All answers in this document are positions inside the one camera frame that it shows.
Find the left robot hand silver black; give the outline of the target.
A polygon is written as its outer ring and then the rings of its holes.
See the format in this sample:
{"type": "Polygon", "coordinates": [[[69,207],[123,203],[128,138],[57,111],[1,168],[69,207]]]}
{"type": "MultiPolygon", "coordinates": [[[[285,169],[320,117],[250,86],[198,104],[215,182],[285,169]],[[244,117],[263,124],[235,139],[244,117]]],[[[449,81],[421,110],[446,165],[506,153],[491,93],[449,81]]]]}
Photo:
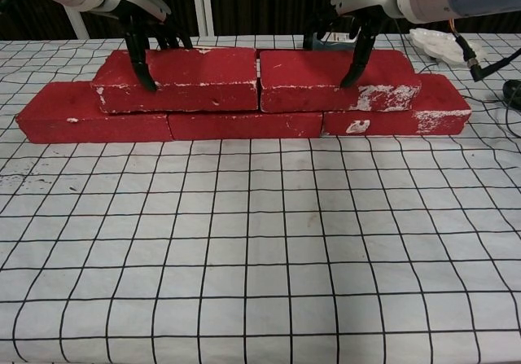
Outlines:
{"type": "Polygon", "coordinates": [[[163,0],[104,0],[92,12],[119,21],[134,73],[149,91],[156,90],[156,83],[147,65],[147,35],[156,38],[161,50],[193,47],[189,34],[163,0]]]}

